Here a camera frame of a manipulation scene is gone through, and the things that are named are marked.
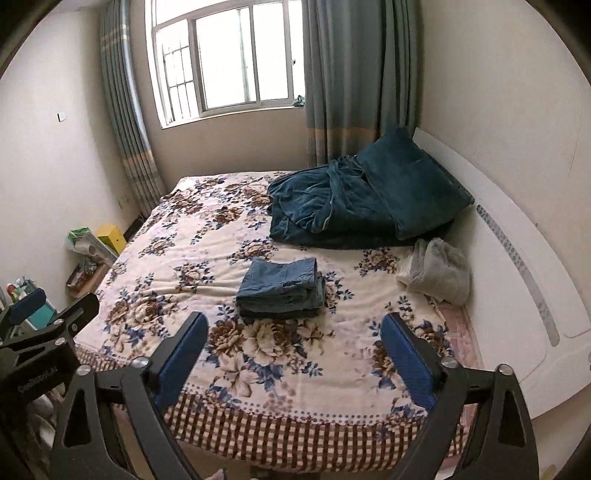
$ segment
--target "folded denim cloth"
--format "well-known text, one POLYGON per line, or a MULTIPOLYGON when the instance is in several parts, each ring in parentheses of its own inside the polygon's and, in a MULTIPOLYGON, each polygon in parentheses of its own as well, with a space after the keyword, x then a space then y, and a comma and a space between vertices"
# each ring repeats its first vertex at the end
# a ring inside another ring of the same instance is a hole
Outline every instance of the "folded denim cloth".
POLYGON ((311 316, 324 305, 325 290, 315 258, 288 264, 254 258, 236 294, 236 305, 246 317, 311 316))

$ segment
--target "ceiling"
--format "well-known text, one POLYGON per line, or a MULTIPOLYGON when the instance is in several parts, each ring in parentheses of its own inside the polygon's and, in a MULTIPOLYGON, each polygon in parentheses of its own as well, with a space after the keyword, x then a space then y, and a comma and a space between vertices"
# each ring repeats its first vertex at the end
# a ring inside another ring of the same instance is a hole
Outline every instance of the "ceiling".
POLYGON ((106 3, 108 0, 61 0, 51 13, 63 14, 66 12, 75 12, 83 8, 96 7, 106 3))

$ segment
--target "blue-gray curtain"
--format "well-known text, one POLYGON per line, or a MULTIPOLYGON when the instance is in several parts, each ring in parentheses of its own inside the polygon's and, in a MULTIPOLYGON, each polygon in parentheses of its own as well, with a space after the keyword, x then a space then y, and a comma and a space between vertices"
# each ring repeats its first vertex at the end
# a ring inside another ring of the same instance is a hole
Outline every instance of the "blue-gray curtain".
POLYGON ((415 127, 415 0, 303 0, 310 166, 415 127))
POLYGON ((144 216, 160 203, 156 168, 139 106, 129 45, 129 0, 113 0, 100 16, 103 84, 125 172, 144 216))

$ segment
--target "metal screw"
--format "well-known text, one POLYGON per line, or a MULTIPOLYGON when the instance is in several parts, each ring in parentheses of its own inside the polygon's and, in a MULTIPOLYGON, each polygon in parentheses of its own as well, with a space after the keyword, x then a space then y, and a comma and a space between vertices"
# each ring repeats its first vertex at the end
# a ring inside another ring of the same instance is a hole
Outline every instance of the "metal screw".
POLYGON ((90 365, 81 365, 76 368, 76 373, 81 377, 84 377, 84 375, 89 374, 90 372, 92 372, 90 365))
POLYGON ((131 366, 134 368, 143 368, 150 362, 147 356, 139 356, 131 361, 131 366))
POLYGON ((452 356, 444 356, 441 359, 441 364, 446 368, 457 368, 457 366, 459 365, 459 363, 457 363, 457 360, 452 356))
POLYGON ((506 375, 507 377, 513 375, 513 369, 507 364, 500 364, 499 372, 501 372, 503 375, 506 375))

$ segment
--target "window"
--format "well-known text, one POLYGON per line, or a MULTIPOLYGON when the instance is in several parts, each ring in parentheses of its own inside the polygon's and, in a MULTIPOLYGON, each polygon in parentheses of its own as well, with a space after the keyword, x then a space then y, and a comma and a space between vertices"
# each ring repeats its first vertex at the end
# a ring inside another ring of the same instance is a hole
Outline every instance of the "window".
POLYGON ((306 94, 301 0, 152 0, 146 16, 163 126, 306 94))

